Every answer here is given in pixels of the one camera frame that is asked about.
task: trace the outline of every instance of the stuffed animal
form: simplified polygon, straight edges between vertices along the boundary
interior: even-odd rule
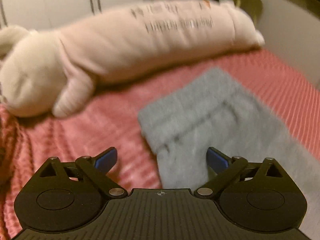
[[[1,102],[18,117],[66,117],[85,107],[97,85],[262,45],[231,0],[148,0],[54,30],[9,26],[0,31]]]

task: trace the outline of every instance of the metal pin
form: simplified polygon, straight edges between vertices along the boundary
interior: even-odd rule
[[[213,193],[212,189],[207,187],[201,187],[200,189],[197,190],[197,192],[202,196],[209,196]]]
[[[109,194],[113,196],[121,196],[123,193],[124,193],[124,190],[118,187],[115,187],[109,190]]]

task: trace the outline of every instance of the gray cloth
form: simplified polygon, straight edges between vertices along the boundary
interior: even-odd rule
[[[195,190],[209,180],[206,151],[213,146],[249,162],[275,158],[308,201],[301,225],[320,236],[320,163],[271,111],[220,68],[140,111],[142,134],[157,156],[164,188]]]

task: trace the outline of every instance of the black gripper base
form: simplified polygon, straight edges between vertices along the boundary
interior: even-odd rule
[[[297,229],[261,234],[225,219],[212,200],[198,199],[188,189],[134,189],[124,199],[110,200],[92,223],[74,231],[45,234],[30,229],[15,239],[32,240],[307,240]]]

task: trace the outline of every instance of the red blanket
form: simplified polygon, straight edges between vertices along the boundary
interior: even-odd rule
[[[78,115],[57,120],[50,115],[17,120],[0,107],[0,239],[21,227],[15,216],[16,195],[50,156],[74,161],[108,147],[118,149],[108,174],[128,191],[161,187],[156,160],[140,135],[138,111],[183,87],[211,67],[220,66],[251,90],[286,123],[291,134],[320,159],[320,93],[297,71],[266,50],[223,56],[181,66],[118,91],[96,96]]]

